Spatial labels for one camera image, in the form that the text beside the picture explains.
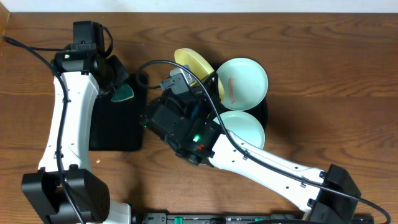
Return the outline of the green yellow sponge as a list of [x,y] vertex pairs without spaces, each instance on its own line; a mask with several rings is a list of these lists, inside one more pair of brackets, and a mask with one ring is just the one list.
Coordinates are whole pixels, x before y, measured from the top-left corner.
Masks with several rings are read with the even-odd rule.
[[111,97],[111,101],[112,102],[122,102],[122,101],[130,100],[131,98],[134,98],[134,91],[130,85],[125,83],[118,89],[115,89],[115,91]]

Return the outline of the light blue plate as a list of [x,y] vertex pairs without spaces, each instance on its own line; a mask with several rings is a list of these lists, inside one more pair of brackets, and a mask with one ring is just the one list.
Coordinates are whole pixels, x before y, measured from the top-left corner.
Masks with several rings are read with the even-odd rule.
[[267,73],[256,61],[234,58],[216,71],[224,87],[222,104],[230,110],[245,111],[256,107],[268,91]]
[[226,129],[233,132],[231,137],[237,136],[248,144],[263,149],[265,131],[254,116],[243,111],[227,111],[220,116]]

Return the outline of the yellow plate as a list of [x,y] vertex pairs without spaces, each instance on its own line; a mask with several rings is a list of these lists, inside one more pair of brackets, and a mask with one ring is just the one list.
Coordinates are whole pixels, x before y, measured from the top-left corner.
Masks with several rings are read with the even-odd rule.
[[174,59],[181,65],[188,65],[190,70],[201,80],[216,75],[214,68],[196,51],[189,48],[177,49]]

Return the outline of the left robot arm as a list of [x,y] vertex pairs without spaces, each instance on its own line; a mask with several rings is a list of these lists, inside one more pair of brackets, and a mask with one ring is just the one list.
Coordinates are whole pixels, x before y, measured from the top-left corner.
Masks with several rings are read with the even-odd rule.
[[37,172],[22,177],[22,192],[44,223],[133,222],[131,206],[111,199],[90,165],[95,101],[119,88],[127,74],[112,49],[73,44],[46,63],[55,87],[49,140]]

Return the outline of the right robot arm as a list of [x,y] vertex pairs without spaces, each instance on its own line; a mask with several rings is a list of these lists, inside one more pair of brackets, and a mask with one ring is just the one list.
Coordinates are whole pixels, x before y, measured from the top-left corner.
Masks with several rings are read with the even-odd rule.
[[189,85],[178,74],[159,84],[141,124],[168,144],[176,156],[197,166],[243,175],[283,196],[315,223],[351,223],[361,192],[348,172],[301,166],[246,142],[228,130],[216,110],[218,90],[210,76]]

